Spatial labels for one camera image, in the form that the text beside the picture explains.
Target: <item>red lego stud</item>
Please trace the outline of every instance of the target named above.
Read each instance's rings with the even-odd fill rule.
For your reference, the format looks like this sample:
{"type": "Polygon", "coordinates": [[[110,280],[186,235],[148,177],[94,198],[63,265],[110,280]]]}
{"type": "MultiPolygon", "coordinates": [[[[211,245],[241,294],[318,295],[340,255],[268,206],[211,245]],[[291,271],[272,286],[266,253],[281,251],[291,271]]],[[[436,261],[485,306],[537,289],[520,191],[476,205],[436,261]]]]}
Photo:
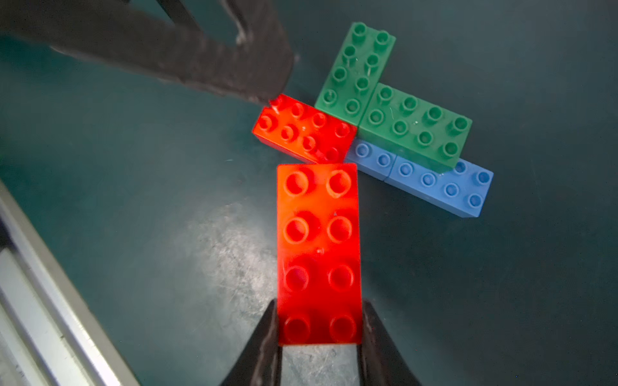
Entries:
{"type": "Polygon", "coordinates": [[[310,164],[343,162],[357,128],[286,95],[262,110],[253,134],[268,146],[310,164]]]}
{"type": "Polygon", "coordinates": [[[279,166],[277,230],[279,344],[360,343],[356,164],[279,166]]]}

